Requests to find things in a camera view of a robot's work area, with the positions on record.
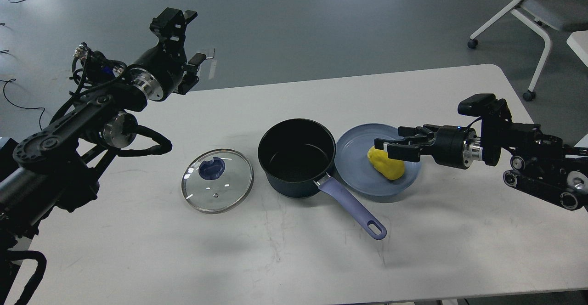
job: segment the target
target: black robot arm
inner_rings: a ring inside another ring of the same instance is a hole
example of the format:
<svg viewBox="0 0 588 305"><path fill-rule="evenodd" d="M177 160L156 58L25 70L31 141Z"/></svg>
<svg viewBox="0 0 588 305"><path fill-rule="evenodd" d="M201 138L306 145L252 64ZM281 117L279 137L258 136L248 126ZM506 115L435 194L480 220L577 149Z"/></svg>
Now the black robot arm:
<svg viewBox="0 0 588 305"><path fill-rule="evenodd" d="M426 124L399 127L403 139L376 138L374 146L392 159L420 161L428 154L437 164L458 169L475 160L496 166L504 148L512 154L512 169L503 175L508 186L569 210L588 205L588 148L565 146L561 138L542 133L540 125L513 123L506 100L494 94L463 100L458 113L481 120L480 137L473 122L466 127Z"/></svg>
<svg viewBox="0 0 588 305"><path fill-rule="evenodd" d="M187 60L183 46L186 27L196 16L193 11L166 8L149 27L158 38L157 45L128 67L92 51L86 43L80 44L72 63L76 91L70 93L71 98L50 125L16 146L14 161L0 162L3 169L9 166L12 171L0 180L0 275L4 277L2 270L11 260L35 259L40 263L19 303L26 303L40 282L44 257L35 251L8 251L17 238L38 234L40 221L55 206L72 212L95 200L98 179L116 156L149 156L172 149L167 138L138 125L127 110L140 112L148 100L161 102L171 93L186 94L196 85L206 56L197 53ZM76 70L78 62L82 68ZM143 150L124 150L137 135L156 144ZM78 154L80 139L94 143L94 148ZM94 167L89 167L88 163L101 154Z"/></svg>

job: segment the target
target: yellow object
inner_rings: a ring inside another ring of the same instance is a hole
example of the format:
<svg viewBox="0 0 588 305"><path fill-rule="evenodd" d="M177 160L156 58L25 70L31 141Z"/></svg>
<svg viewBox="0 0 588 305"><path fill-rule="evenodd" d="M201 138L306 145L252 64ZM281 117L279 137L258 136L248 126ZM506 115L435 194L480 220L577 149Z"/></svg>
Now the yellow object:
<svg viewBox="0 0 588 305"><path fill-rule="evenodd" d="M367 152L367 158L388 180L399 179L404 174L404 161L388 158L388 153L384 150L371 147Z"/></svg>

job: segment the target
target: chair leg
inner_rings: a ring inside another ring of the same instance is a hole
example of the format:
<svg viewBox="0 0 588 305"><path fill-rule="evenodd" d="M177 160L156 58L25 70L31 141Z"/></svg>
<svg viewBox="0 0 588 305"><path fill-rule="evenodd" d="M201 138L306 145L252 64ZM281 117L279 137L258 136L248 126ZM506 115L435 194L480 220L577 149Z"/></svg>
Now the chair leg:
<svg viewBox="0 0 588 305"><path fill-rule="evenodd" d="M505 14L507 14L510 10L515 8L515 6L519 5L522 0L512 0L512 2L508 3L502 10L500 10L497 14L495 14L490 20L488 20L485 24L483 24L477 31L475 31L472 35L470 35L470 40L475 40L478 35L480 35L483 31L488 29L492 24L494 24L498 19L502 18Z"/></svg>
<svg viewBox="0 0 588 305"><path fill-rule="evenodd" d="M539 79L539 75L541 75L541 71L545 66L545 62L552 50L552 40L549 37L547 31L541 28L539 25L535 23L535 21L527 18L524 14L522 14L519 10L514 9L510 13L513 16L517 17L519 20L523 22L523 24L527 25L527 27L533 29L535 33L537 33L542 39L545 41L545 48L543 49L543 53L541 54L541 58L539 58L539 63L537 64L537 68L535 70L535 74L533 74L533 78L531 79L531 84L529 85L529 92L534 94L533 91L535 90L535 85L537 85L537 80Z"/></svg>

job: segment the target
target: chair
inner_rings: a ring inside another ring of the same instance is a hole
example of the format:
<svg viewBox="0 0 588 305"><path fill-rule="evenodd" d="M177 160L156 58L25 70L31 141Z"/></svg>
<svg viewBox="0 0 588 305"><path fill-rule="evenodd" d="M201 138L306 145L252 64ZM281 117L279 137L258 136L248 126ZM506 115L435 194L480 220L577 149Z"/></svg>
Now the chair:
<svg viewBox="0 0 588 305"><path fill-rule="evenodd" d="M521 9L534 20L523 14ZM468 47L476 48L478 44L476 37L508 12L533 29L545 41L545 48L539 58L529 89L523 94L524 100L531 101L536 97L535 85L552 49L552 40L542 26L547 25L564 32L587 30L588 0L512 0L470 36Z"/></svg>

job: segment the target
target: handle hole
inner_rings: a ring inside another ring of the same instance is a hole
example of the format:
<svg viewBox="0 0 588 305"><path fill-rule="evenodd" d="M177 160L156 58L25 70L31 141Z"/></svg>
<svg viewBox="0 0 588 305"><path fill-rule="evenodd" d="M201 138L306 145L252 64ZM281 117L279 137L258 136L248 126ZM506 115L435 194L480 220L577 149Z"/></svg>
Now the handle hole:
<svg viewBox="0 0 588 305"><path fill-rule="evenodd" d="M378 227L377 224L375 224L373 221L369 221L367 223L367 226L372 230L372 232L376 235L380 235L382 234L382 230L380 229L380 227Z"/></svg>

